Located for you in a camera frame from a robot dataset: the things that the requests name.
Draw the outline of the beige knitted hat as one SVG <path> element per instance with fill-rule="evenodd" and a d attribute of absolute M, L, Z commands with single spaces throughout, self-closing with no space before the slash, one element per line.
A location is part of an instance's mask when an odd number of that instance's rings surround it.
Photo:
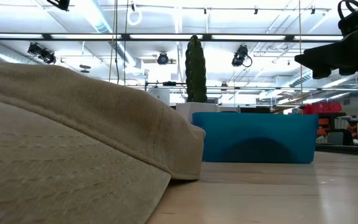
<path fill-rule="evenodd" d="M 205 136 L 145 91 L 0 62 L 0 224 L 144 224 Z"/>

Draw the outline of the red storage crate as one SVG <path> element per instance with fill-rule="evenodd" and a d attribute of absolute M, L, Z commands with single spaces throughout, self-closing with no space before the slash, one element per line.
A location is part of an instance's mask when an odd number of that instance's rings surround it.
<path fill-rule="evenodd" d="M 340 103 L 314 103 L 306 105 L 303 109 L 304 114 L 340 113 L 341 111 Z"/>

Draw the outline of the blue plastic bin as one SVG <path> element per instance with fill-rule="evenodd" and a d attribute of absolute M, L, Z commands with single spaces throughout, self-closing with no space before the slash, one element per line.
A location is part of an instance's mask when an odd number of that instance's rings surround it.
<path fill-rule="evenodd" d="M 318 116 L 302 114 L 199 112 L 192 123 L 206 132 L 203 161 L 226 162 L 223 152 L 241 140 L 257 137 L 286 145 L 292 159 L 287 164 L 310 164 L 318 130 Z"/>

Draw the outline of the green cactus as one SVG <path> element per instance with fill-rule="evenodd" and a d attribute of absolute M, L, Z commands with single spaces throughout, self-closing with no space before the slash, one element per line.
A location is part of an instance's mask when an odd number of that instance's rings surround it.
<path fill-rule="evenodd" d="M 191 36 L 185 57 L 187 102 L 206 103 L 206 61 L 197 35 Z"/>

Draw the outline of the black ceiling spotlight pair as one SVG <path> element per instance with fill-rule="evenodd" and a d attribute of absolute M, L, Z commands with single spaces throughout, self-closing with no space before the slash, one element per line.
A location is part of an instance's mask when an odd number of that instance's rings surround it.
<path fill-rule="evenodd" d="M 54 51 L 43 48 L 35 42 L 30 43 L 27 52 L 31 56 L 41 59 L 46 64 L 55 64 L 57 61 Z"/>

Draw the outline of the black background rail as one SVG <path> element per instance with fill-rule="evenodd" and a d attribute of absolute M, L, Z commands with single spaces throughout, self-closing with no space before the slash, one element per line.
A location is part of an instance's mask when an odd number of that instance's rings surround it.
<path fill-rule="evenodd" d="M 168 89 L 186 89 L 185 85 L 164 86 L 161 83 L 157 85 L 135 86 L 140 89 L 168 88 Z M 251 86 L 207 86 L 207 90 L 294 90 L 294 91 L 358 91 L 358 88 L 300 88 L 300 87 L 251 87 Z"/>

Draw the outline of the black aluminium table frame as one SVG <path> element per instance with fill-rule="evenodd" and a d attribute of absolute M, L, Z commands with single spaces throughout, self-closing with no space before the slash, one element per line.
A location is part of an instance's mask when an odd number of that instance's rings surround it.
<path fill-rule="evenodd" d="M 337 154 L 350 154 L 350 155 L 358 156 L 358 146 L 316 144 L 315 151 L 331 152 L 331 153 L 337 153 Z"/>

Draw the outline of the black overhead frame bar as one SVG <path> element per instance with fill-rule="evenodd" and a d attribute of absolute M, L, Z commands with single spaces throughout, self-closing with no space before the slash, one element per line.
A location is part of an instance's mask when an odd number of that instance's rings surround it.
<path fill-rule="evenodd" d="M 205 42 L 337 42 L 340 35 L 297 35 L 297 34 L 197 34 Z M 43 41 L 185 41 L 191 34 L 53 34 L 53 33 L 0 33 L 0 40 L 43 40 Z"/>

